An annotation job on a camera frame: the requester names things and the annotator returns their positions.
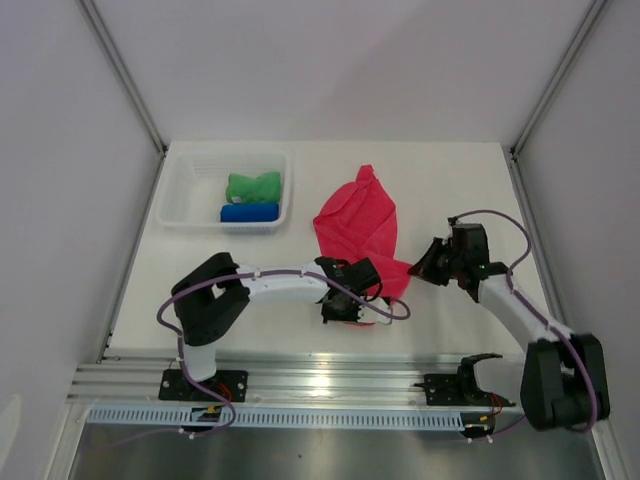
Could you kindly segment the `blue towel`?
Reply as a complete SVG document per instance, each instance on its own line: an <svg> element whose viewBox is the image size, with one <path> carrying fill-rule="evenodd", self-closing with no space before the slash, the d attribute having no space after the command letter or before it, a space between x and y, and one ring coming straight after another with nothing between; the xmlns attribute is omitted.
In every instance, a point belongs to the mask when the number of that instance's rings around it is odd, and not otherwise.
<svg viewBox="0 0 640 480"><path fill-rule="evenodd" d="M227 204L221 208L220 221L223 223L265 223L279 218L278 203Z"/></svg>

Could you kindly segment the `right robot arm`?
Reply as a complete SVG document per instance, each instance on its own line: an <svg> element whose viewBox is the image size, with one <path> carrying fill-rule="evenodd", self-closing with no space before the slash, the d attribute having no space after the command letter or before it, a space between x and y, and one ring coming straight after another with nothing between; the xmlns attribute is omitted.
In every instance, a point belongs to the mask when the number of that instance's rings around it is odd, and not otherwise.
<svg viewBox="0 0 640 480"><path fill-rule="evenodd" d="M524 351L516 393L538 431L588 431L611 413L604 352L592 334L578 334L540 312L516 286L510 265L490 258L480 223L449 218L450 234L436 237L409 275L436 286L456 282L496 317Z"/></svg>

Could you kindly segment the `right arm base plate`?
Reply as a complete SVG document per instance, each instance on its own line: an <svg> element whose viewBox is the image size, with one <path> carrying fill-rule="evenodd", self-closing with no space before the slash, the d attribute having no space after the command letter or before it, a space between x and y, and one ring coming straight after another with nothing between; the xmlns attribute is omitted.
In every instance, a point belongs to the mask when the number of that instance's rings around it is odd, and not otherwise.
<svg viewBox="0 0 640 480"><path fill-rule="evenodd" d="M481 390L474 377L459 373L425 374L414 386L424 392L429 406L515 406L503 396Z"/></svg>

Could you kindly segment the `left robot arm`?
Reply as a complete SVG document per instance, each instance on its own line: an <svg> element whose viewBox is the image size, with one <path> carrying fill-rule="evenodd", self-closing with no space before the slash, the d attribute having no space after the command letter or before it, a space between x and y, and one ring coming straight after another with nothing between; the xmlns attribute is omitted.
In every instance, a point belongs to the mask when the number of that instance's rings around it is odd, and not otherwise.
<svg viewBox="0 0 640 480"><path fill-rule="evenodd" d="M197 400L217 387L215 343L252 302L319 304L322 321L356 323L382 293L382 280L368 259L350 263L320 256L300 266L259 269L213 255L171 289L170 304L182 331L182 388Z"/></svg>

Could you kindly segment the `pink towel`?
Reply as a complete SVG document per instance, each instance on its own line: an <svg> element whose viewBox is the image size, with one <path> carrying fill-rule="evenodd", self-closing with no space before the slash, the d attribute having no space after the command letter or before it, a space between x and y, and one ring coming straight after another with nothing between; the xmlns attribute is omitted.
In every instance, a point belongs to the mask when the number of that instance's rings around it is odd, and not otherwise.
<svg viewBox="0 0 640 480"><path fill-rule="evenodd" d="M362 304L368 307L382 298L393 307L393 322L410 318L402 301L410 282L409 264L396 258L396 204L371 165L361 166L353 181L339 187L312 224L321 252L319 263L332 280L329 290L355 300L366 295Z"/></svg>

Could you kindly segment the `green towel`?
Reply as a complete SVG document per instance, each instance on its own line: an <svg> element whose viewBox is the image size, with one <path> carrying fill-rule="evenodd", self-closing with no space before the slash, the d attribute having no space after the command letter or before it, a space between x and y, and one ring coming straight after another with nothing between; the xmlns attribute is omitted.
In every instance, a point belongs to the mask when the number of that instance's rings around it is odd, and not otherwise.
<svg viewBox="0 0 640 480"><path fill-rule="evenodd" d="M232 173L228 176L225 196L232 204L278 203L281 192L281 174L277 171L257 177Z"/></svg>

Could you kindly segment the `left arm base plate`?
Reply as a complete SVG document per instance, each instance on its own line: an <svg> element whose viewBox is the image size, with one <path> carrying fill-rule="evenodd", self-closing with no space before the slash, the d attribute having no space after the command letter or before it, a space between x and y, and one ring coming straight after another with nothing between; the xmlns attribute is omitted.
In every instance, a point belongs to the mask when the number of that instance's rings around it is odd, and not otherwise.
<svg viewBox="0 0 640 480"><path fill-rule="evenodd" d="M201 382L201 385L231 402L244 403L249 373L244 370L219 370L216 375ZM158 398L162 401L212 401L213 398L188 382L181 370L167 369L163 372Z"/></svg>

